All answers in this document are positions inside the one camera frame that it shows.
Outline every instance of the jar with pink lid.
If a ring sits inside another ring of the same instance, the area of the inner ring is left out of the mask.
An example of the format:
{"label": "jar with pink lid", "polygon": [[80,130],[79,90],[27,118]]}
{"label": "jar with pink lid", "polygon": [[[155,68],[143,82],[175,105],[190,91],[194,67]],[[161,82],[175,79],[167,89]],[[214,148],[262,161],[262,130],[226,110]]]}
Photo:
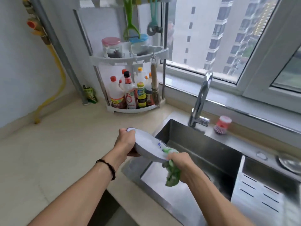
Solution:
{"label": "jar with pink lid", "polygon": [[122,43],[120,38],[106,37],[102,39],[103,54],[106,58],[122,58]]}

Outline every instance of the green cloth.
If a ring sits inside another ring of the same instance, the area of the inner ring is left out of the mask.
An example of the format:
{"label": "green cloth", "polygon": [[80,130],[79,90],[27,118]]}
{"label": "green cloth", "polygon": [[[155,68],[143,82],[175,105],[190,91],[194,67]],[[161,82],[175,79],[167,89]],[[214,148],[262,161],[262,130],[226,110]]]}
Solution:
{"label": "green cloth", "polygon": [[[178,151],[173,148],[164,148],[163,151],[166,153],[172,153],[172,152],[178,153]],[[163,163],[162,167],[166,168],[168,171],[165,185],[169,187],[177,185],[180,181],[180,176],[181,176],[180,169],[176,167],[175,163],[172,160]]]}

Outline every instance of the bamboo brush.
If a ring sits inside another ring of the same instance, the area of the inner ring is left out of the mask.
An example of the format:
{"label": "bamboo brush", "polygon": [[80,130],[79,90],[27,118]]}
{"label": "bamboo brush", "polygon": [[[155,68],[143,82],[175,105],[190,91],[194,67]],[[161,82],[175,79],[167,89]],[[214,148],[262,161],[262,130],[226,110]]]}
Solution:
{"label": "bamboo brush", "polygon": [[159,96],[159,83],[157,78],[157,66],[156,63],[150,66],[151,76],[152,76],[152,91],[153,91],[153,101],[156,106],[160,106],[160,96]]}

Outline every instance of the white storage rack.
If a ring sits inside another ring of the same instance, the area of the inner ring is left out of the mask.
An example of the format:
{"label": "white storage rack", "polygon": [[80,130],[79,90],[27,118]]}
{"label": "white storage rack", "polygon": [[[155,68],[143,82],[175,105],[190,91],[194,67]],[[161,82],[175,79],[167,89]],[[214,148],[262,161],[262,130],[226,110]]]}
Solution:
{"label": "white storage rack", "polygon": [[[169,8],[169,2],[172,0],[158,0],[159,2],[165,3],[165,20],[164,20],[164,46],[158,47],[158,46],[150,46],[149,48],[149,54],[137,56],[132,55],[130,53],[126,53],[123,58],[105,58],[103,53],[97,53],[94,54],[92,51],[92,47],[90,44],[90,41],[88,39],[88,35],[85,31],[85,28],[81,22],[81,19],[78,15],[78,10],[80,8],[116,8],[116,7],[123,7],[123,0],[69,0],[70,5],[73,9],[74,16],[76,18],[77,24],[80,28],[82,37],[85,41],[85,45],[87,47],[88,53],[89,53],[89,59],[91,61],[91,64],[94,67],[97,79],[100,83],[101,90],[105,96],[106,102],[107,102],[107,110],[110,112],[121,112],[121,113],[139,113],[139,112],[145,112],[148,110],[152,110],[156,108],[156,105],[148,106],[145,108],[140,109],[117,109],[111,106],[111,102],[108,98],[105,85],[103,83],[102,77],[100,75],[99,71],[99,64],[105,64],[110,66],[130,66],[137,64],[143,64],[151,62],[153,56],[156,58],[159,58],[164,61],[163,66],[163,87],[162,87],[162,97],[160,101],[160,105],[165,104],[165,70],[166,70],[166,59],[168,58],[168,48],[167,48],[167,27],[168,27],[168,8]],[[140,4],[149,3],[149,0],[139,0]],[[129,47],[129,42],[122,43],[123,47],[127,48]]]}

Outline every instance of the white plate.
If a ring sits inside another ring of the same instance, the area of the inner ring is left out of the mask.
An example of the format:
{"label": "white plate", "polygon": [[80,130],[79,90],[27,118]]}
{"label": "white plate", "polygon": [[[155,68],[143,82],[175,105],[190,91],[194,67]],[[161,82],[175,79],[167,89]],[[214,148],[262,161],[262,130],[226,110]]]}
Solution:
{"label": "white plate", "polygon": [[135,130],[136,151],[143,157],[153,162],[164,163],[167,161],[167,153],[163,152],[163,148],[167,148],[164,143],[153,137],[151,134],[137,128],[128,128],[127,131]]}

